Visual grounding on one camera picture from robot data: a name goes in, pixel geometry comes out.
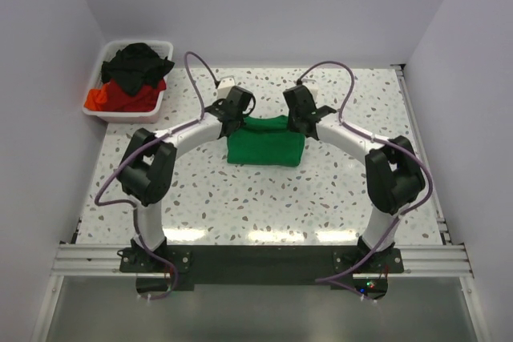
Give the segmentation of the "green t shirt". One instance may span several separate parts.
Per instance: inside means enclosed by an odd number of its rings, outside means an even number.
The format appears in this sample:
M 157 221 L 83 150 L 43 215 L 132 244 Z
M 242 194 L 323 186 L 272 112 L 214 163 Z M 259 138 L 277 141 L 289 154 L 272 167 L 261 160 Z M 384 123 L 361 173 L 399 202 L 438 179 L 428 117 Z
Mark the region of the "green t shirt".
M 288 117 L 244 119 L 244 126 L 227 138 L 227 162 L 236 165 L 297 167 L 305 136 L 288 129 Z

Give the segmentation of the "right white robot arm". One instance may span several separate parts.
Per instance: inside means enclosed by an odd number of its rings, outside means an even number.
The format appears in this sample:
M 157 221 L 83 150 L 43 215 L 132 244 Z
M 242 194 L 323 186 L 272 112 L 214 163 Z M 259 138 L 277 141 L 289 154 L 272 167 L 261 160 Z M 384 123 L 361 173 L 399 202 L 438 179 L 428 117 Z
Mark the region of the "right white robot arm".
M 377 271 L 386 261 L 384 251 L 394 244 L 399 216 L 426 187 L 410 140 L 401 135 L 389 139 L 347 123 L 332 107 L 317 107 L 303 85 L 286 90 L 284 97 L 289 129 L 331 144 L 364 165 L 372 211 L 357 242 L 357 263 L 366 272 Z

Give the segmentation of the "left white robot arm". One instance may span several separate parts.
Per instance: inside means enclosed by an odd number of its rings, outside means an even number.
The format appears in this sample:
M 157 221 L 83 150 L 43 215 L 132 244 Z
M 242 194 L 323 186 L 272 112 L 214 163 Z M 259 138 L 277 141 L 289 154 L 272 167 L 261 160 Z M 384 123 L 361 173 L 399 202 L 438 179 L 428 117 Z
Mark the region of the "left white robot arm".
M 241 129 L 255 104 L 251 92 L 232 87 L 226 98 L 205 107 L 198 119 L 161 131 L 139 129 L 132 136 L 117 179 L 123 192 L 135 200 L 134 242 L 141 247 L 137 260 L 147 271 L 157 272 L 166 262 L 161 201 L 172 185 L 176 160 Z

